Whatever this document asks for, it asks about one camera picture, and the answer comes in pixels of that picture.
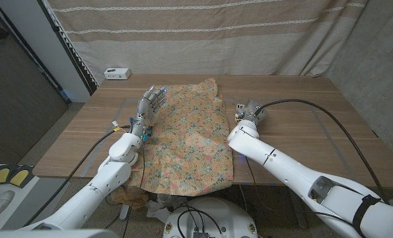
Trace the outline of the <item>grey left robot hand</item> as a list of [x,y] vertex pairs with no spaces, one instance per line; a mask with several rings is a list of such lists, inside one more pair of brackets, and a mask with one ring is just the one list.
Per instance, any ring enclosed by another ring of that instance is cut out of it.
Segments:
[[137,103],[137,111],[135,118],[131,123],[130,133],[143,139],[145,137],[147,128],[151,125],[155,118],[155,114],[166,102],[167,89],[161,87],[156,89],[152,85],[142,96]]

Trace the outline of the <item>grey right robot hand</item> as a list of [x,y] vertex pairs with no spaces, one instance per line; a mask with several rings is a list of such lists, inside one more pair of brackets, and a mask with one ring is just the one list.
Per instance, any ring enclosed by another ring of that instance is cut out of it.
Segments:
[[257,111],[261,108],[261,104],[255,100],[249,99],[246,104],[237,104],[235,108],[235,121],[239,123],[241,120],[249,120],[255,125],[266,118],[267,112],[263,108],[259,113]]

